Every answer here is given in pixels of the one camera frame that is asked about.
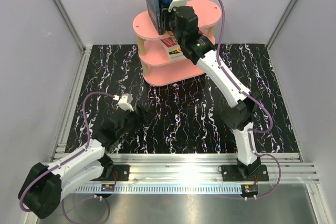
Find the red 13-storey treehouse book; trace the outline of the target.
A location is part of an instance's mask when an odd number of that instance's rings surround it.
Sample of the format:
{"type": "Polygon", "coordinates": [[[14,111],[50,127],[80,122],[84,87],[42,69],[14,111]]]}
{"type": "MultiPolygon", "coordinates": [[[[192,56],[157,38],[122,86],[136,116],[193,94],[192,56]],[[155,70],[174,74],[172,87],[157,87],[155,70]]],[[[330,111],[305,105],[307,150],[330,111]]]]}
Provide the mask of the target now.
{"type": "Polygon", "coordinates": [[[173,50],[174,48],[178,48],[179,45],[174,37],[167,37],[160,40],[161,44],[169,50],[173,50]]]}

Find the black yellow treehouse book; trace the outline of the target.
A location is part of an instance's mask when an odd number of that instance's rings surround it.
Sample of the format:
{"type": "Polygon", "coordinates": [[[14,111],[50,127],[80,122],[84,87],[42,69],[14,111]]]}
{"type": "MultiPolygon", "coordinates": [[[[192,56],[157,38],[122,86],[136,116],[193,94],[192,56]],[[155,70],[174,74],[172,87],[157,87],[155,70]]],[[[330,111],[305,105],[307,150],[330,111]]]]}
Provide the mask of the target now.
{"type": "Polygon", "coordinates": [[[165,47],[165,50],[169,55],[178,55],[182,53],[179,45],[173,47],[165,47]]]}

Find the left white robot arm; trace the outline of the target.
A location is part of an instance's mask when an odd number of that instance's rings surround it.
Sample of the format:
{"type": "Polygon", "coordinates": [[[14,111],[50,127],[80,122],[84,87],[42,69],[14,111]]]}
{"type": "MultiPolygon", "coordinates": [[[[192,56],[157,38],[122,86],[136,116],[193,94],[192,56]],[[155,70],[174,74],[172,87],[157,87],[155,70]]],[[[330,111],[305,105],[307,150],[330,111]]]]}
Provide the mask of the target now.
{"type": "Polygon", "coordinates": [[[116,179],[117,172],[109,157],[127,133],[147,127],[150,113],[138,105],[134,111],[120,110],[103,122],[89,144],[47,165],[35,164],[19,193],[21,210],[32,211],[38,218],[50,216],[61,201],[91,180],[116,179]]]}

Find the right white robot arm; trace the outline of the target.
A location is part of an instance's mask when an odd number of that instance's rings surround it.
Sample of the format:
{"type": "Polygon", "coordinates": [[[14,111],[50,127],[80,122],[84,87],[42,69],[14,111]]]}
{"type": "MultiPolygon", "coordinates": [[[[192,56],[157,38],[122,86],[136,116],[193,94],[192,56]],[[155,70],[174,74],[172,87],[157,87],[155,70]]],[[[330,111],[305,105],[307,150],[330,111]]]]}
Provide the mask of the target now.
{"type": "Polygon", "coordinates": [[[180,6],[166,13],[166,30],[173,33],[183,55],[202,69],[216,84],[225,97],[228,108],[224,112],[224,122],[232,129],[237,146],[238,176],[251,180],[261,165],[254,153],[254,126],[252,116],[257,109],[258,95],[241,84],[224,64],[215,45],[198,27],[198,16],[190,6],[180,6]]]}

